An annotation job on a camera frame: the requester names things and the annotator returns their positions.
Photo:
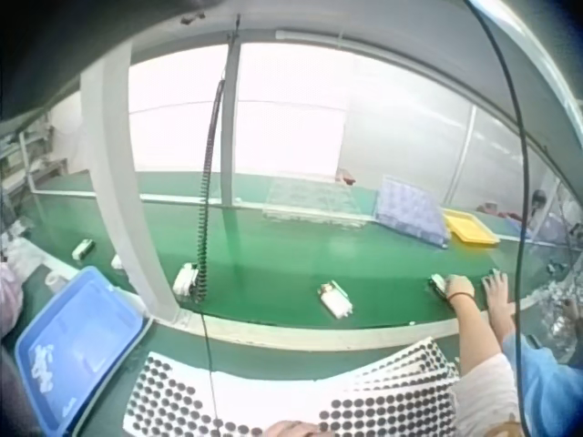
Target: yellow tray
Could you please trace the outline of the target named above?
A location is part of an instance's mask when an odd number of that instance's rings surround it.
[[[474,214],[444,209],[445,223],[464,243],[495,246],[500,239]]]

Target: person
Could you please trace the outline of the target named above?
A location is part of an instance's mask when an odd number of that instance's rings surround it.
[[[502,352],[517,370],[517,333],[508,307],[508,278],[495,271],[483,279],[488,316]],[[557,362],[548,349],[533,349],[520,335],[524,411],[533,437],[583,435],[583,371]]]
[[[466,277],[451,276],[446,282],[445,298],[459,324],[462,377],[452,386],[458,435],[522,435],[514,373],[495,333],[481,316],[474,287]],[[333,433],[320,432],[314,424],[278,422],[264,435],[327,437]]]
[[[581,310],[577,305],[575,298],[566,299],[563,303],[563,313],[565,317],[573,322],[575,327],[575,338],[577,340],[575,344],[575,350],[573,355],[569,359],[567,365],[575,369],[583,370],[583,317]]]

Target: white pillar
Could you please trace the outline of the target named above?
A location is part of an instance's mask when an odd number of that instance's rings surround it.
[[[222,99],[222,122],[220,132],[220,196],[221,203],[233,204],[233,173],[235,171],[235,120],[237,118],[237,83],[239,77],[240,41],[229,47],[225,67],[225,89]]]
[[[128,115],[130,56],[131,44],[124,43],[81,75],[89,172],[107,233],[129,281],[154,317],[174,321],[179,306],[149,235],[134,171]]]

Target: plastic bag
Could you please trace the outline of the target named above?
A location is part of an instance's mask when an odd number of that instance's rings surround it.
[[[0,262],[0,338],[16,325],[22,300],[22,281],[5,262]]]

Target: blue plastic tray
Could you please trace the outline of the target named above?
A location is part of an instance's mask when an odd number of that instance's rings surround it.
[[[16,363],[46,435],[66,432],[142,322],[107,279],[87,267],[26,327]]]

